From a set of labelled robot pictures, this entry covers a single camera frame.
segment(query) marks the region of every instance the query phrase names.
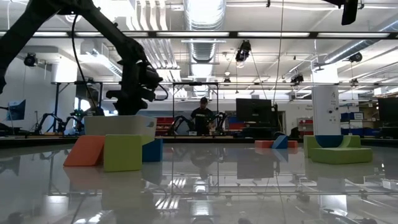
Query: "blue curved foam block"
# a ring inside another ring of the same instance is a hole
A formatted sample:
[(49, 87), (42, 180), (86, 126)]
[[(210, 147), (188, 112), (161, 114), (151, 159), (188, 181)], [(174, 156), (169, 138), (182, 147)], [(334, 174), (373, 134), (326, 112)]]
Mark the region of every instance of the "blue curved foam block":
[(318, 135), (315, 136), (321, 147), (338, 147), (343, 142), (343, 135)]
[(274, 143), (272, 144), (271, 148), (273, 149), (287, 149), (288, 137), (287, 136), (279, 136)]

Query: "computer monitor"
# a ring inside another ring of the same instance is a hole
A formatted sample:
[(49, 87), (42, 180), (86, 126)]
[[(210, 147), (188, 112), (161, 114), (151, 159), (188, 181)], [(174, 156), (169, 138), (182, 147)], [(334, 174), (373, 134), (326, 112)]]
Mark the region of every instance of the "computer monitor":
[(239, 121), (271, 123), (272, 102), (260, 99), (236, 99), (236, 117)]
[(392, 123), (398, 122), (398, 98), (380, 98), (379, 116), (380, 121)]
[(7, 121), (18, 121), (25, 119), (26, 100), (11, 101), (8, 103)]

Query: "blue foam block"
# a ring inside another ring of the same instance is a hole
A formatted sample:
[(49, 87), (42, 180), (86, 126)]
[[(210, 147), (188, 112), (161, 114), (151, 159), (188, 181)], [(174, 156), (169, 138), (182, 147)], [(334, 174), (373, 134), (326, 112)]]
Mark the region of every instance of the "blue foam block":
[(343, 135), (317, 135), (315, 139), (321, 147), (338, 147), (343, 142)]
[(163, 139), (154, 141), (142, 146), (143, 162), (160, 162), (163, 160)]
[(288, 137), (283, 135), (279, 136), (274, 143), (272, 144), (271, 148), (273, 149), (287, 149), (287, 140)]

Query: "monitor stand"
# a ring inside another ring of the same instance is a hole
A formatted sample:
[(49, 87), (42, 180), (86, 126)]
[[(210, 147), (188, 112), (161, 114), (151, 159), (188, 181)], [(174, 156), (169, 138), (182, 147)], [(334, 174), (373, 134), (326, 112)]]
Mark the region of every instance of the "monitor stand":
[(398, 139), (398, 123), (385, 123), (380, 129), (380, 137), (386, 139)]
[(274, 138), (276, 131), (277, 128), (270, 123), (246, 123), (242, 135), (244, 138)]

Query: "man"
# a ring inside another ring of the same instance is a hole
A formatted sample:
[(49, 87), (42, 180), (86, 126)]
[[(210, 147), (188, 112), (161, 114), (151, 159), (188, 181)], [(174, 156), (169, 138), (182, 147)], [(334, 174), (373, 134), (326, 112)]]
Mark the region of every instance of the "man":
[(213, 115), (213, 112), (207, 108), (207, 103), (206, 97), (200, 99), (200, 107), (193, 110), (191, 114), (191, 118), (195, 120), (195, 129), (199, 136), (210, 134), (209, 129), (213, 126), (212, 123), (206, 123), (206, 120)]

